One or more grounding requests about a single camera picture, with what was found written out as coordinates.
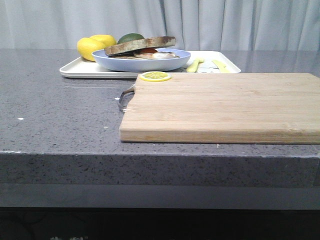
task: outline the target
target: gray countertop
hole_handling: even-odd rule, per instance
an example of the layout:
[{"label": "gray countertop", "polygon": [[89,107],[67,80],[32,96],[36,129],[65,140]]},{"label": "gray countertop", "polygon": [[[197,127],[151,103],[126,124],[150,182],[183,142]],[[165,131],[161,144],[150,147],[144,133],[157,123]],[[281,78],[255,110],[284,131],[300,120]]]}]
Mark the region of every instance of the gray countertop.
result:
[{"label": "gray countertop", "polygon": [[[320,77],[319,52],[222,53],[242,73],[311,73]],[[208,201],[212,195],[181,201],[180,205],[174,197],[157,199],[162,191],[183,191],[185,196],[190,194],[186,197],[190,200],[205,188],[222,191],[222,196],[234,190],[239,198],[247,190],[261,195],[308,190],[313,192],[308,203],[302,202],[306,196],[299,192],[295,194],[298,203],[284,201],[266,208],[320,209],[320,202],[313,198],[320,196],[320,145],[121,142],[123,113],[116,98],[135,80],[61,76],[59,68],[78,56],[76,50],[0,49],[0,193],[7,197],[0,198],[0,207],[249,207],[221,199],[213,205]],[[52,197],[40,200],[48,189],[50,194],[66,189],[75,194],[75,186],[76,191],[96,188],[90,196],[104,191],[117,194],[102,202],[88,201],[88,195],[81,195],[87,200],[74,204],[67,204],[68,200],[53,203],[48,200]],[[184,192],[187,187],[193,189],[188,194]],[[143,193],[132,198],[136,201],[117,201],[133,189],[136,194]],[[22,193],[25,203],[19,198]]]}]

